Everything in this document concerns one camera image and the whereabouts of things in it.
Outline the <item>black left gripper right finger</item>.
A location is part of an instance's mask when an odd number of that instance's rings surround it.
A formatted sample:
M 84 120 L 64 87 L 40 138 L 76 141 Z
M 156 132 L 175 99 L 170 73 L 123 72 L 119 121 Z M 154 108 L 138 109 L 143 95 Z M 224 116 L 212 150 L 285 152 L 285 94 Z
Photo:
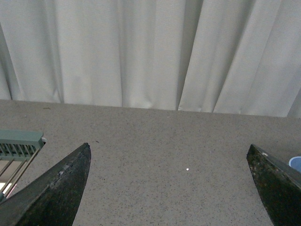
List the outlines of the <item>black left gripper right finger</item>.
M 254 184 L 275 226 L 301 224 L 301 173 L 252 144 L 246 156 Z

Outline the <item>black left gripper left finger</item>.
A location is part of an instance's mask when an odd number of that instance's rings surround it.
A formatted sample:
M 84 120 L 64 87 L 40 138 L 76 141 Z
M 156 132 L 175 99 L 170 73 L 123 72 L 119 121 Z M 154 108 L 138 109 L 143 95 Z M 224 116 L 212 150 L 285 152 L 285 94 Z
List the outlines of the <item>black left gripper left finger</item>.
M 88 143 L 0 204 L 2 226 L 71 226 L 91 163 Z

